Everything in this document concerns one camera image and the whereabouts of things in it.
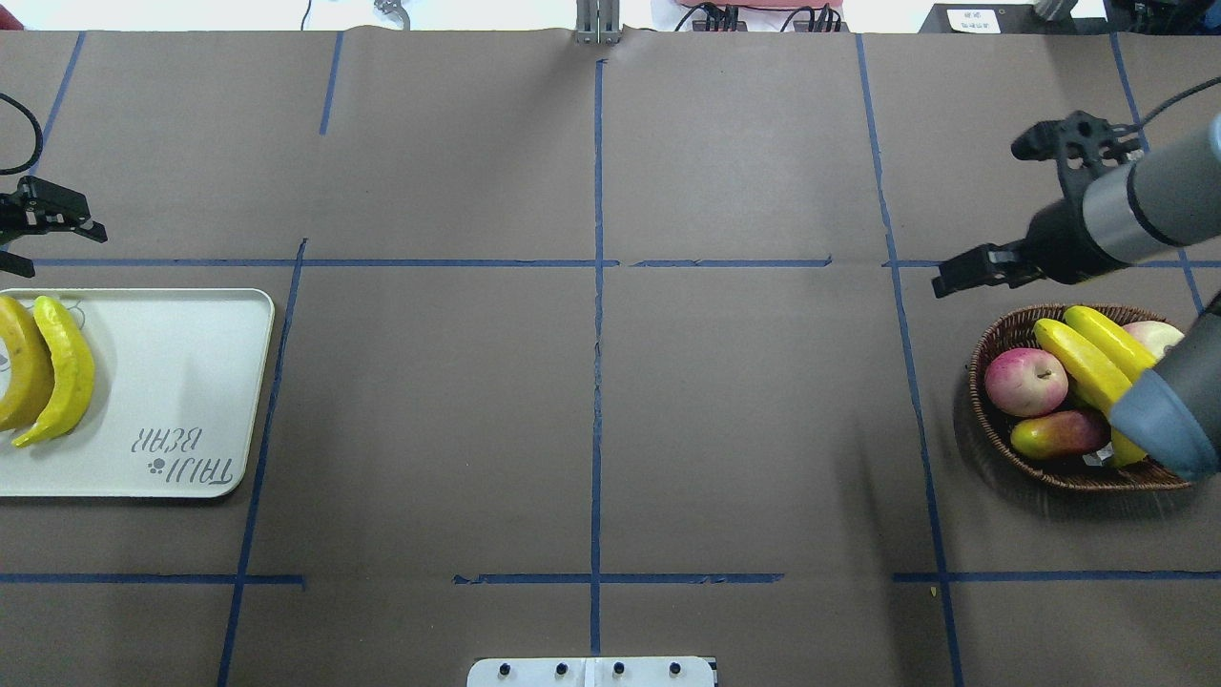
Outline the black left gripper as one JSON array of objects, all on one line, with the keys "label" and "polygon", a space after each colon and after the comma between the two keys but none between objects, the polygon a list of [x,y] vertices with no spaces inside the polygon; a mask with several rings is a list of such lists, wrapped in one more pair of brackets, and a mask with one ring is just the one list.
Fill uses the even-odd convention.
[{"label": "black left gripper", "polygon": [[76,236],[104,243],[105,225],[93,217],[83,193],[38,178],[23,176],[16,192],[1,196],[1,270],[17,277],[35,277],[33,260],[9,251],[13,240],[49,232],[73,232]]}]

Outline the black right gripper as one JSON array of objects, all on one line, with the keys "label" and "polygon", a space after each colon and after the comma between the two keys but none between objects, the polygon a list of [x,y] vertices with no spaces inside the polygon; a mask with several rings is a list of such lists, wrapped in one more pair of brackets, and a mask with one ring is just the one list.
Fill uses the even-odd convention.
[{"label": "black right gripper", "polygon": [[1032,124],[1016,135],[1010,153],[1021,161],[1055,162],[1063,195],[1033,215],[1024,238],[1004,246],[980,244],[939,262],[932,279],[937,299],[980,286],[1024,286],[1035,279],[1074,286],[1136,264],[1134,257],[1122,257],[1120,246],[1107,246],[1103,214],[1085,207],[1087,192],[1098,181],[1118,182],[1120,199],[1107,201],[1107,207],[1127,207],[1125,173],[1142,156],[1132,126],[1072,112]]}]

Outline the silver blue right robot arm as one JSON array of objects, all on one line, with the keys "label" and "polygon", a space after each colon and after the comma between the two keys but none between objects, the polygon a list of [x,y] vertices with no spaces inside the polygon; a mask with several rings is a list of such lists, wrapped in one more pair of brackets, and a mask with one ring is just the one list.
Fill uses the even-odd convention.
[{"label": "silver blue right robot arm", "polygon": [[[1143,153],[1137,126],[1093,113],[1043,121],[1011,145],[1020,160],[1053,160],[1063,196],[1034,214],[1024,237],[944,260],[935,297],[1038,279],[1082,286],[1136,268],[1127,293],[1168,286],[1149,261],[1219,236],[1219,120]],[[1219,299],[1199,301],[1186,340],[1121,390],[1089,386],[1118,433],[1181,480],[1219,473]]]}]

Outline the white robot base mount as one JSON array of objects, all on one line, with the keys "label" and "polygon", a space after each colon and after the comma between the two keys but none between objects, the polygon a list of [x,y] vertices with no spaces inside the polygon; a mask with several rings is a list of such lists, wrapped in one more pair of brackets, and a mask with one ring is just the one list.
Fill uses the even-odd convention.
[{"label": "white robot base mount", "polygon": [[480,659],[466,686],[719,686],[707,656],[502,656]]}]

